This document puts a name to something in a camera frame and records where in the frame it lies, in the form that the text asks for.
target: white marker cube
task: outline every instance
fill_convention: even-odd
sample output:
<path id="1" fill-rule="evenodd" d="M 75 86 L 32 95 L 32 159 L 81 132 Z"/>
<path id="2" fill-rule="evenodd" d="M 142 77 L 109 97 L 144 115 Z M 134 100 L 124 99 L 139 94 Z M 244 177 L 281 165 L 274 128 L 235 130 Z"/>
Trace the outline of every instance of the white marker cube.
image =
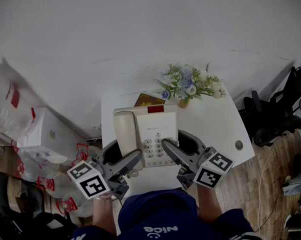
<path id="1" fill-rule="evenodd" d="M 85 161 L 81 161 L 67 171 L 71 180 L 87 199 L 92 199 L 110 191 L 102 174 Z"/>
<path id="2" fill-rule="evenodd" d="M 194 182 L 204 187 L 215 189 L 232 168 L 234 161 L 216 152 L 204 161 L 194 178 Z"/>

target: white cable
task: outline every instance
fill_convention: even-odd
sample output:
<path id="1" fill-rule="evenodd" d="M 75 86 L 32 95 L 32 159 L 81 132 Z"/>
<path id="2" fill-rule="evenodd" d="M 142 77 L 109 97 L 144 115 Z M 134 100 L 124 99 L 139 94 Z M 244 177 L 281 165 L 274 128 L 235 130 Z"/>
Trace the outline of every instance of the white cable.
<path id="1" fill-rule="evenodd" d="M 276 143 L 277 141 L 279 140 L 279 138 L 275 141 L 274 143 L 274 146 L 272 146 L 267 158 L 266 158 L 266 161 L 264 163 L 264 166 L 262 167 L 261 169 L 261 173 L 260 173 L 260 179 L 259 179 L 259 187 L 258 187 L 258 219 L 257 219 L 257 224 L 258 224 L 258 233 L 260 233 L 260 207 L 261 207 L 261 202 L 260 202 L 260 198 L 261 198 L 261 182 L 262 182 L 262 176 L 263 176 L 263 171 L 264 171 L 264 168 L 265 168 L 265 165 L 267 163 L 267 160 L 269 159 L 270 157 L 270 154 L 272 153 L 274 147 L 276 146 Z"/>

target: flower bouquet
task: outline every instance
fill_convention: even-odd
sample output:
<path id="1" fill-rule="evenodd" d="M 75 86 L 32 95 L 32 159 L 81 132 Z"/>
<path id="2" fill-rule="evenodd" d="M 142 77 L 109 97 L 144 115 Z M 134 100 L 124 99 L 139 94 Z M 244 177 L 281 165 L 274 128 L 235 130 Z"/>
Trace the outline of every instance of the flower bouquet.
<path id="1" fill-rule="evenodd" d="M 198 70 L 190 65 L 169 65 L 169 69 L 162 74 L 163 80 L 155 81 L 164 88 L 161 92 L 163 99 L 179 97 L 183 100 L 184 107 L 190 99 L 202 99 L 202 95 L 219 99 L 226 95 L 222 89 L 222 81 L 215 75 L 208 73 L 209 64 L 205 70 Z"/>

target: bracelet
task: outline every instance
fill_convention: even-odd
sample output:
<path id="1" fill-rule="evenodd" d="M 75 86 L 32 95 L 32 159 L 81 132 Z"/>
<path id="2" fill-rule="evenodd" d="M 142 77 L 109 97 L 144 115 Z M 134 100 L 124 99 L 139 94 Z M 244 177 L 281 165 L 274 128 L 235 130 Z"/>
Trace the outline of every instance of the bracelet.
<path id="1" fill-rule="evenodd" d="M 110 193 L 110 194 L 103 194 L 103 195 L 100 195 L 100 196 L 96 196 L 95 198 L 97 200 L 110 200 L 110 199 L 112 199 L 112 196 L 113 196 L 113 194 Z"/>

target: white wall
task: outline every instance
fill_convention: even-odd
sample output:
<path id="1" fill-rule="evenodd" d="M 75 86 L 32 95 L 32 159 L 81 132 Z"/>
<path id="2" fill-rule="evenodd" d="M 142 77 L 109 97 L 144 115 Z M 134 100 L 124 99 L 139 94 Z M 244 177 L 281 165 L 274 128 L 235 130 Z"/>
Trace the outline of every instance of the white wall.
<path id="1" fill-rule="evenodd" d="M 0 0 L 0 56 L 94 136 L 102 96 L 153 89 L 169 63 L 210 62 L 238 107 L 265 97 L 301 62 L 301 0 Z"/>

